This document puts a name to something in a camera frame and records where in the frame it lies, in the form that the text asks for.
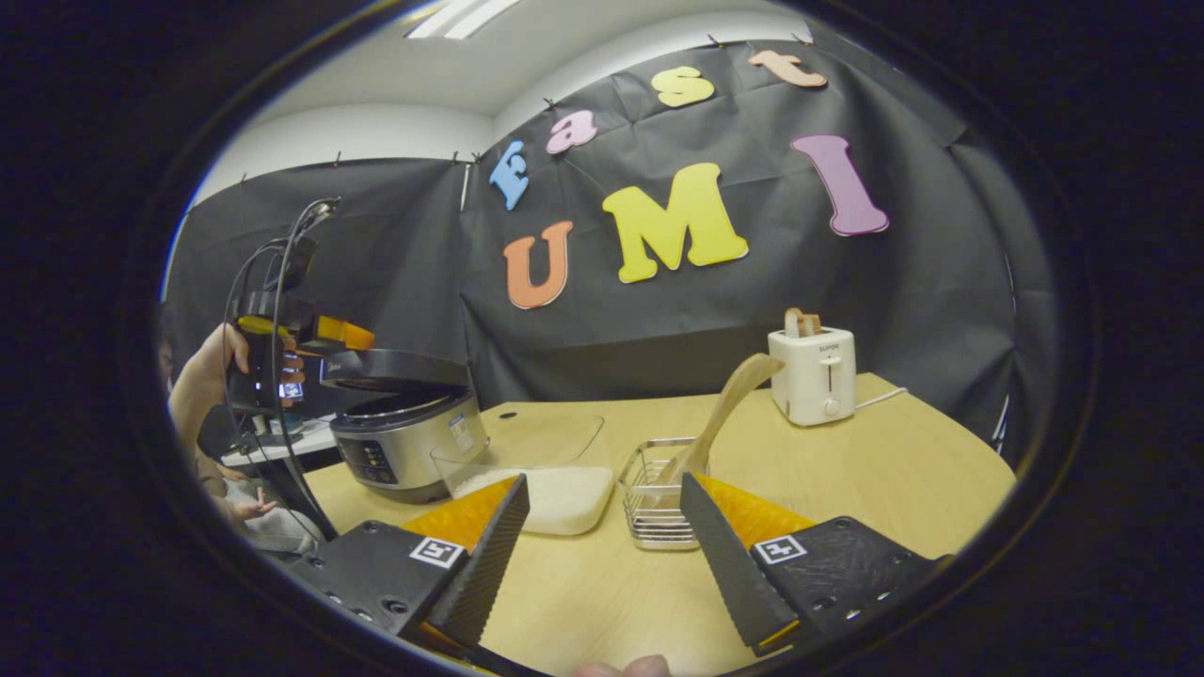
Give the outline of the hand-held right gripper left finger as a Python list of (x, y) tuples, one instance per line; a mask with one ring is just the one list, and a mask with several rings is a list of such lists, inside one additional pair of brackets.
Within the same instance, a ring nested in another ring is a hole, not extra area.
[(530, 506), (529, 479), (512, 475), (403, 526), (365, 520), (287, 570), (353, 620), (466, 654), (484, 634)]

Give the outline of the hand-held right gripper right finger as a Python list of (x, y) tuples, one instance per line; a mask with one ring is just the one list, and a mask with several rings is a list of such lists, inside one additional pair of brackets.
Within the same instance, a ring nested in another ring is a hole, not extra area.
[(921, 557), (852, 517), (814, 523), (701, 473), (683, 475), (680, 505), (757, 657), (810, 650), (864, 626), (951, 559)]

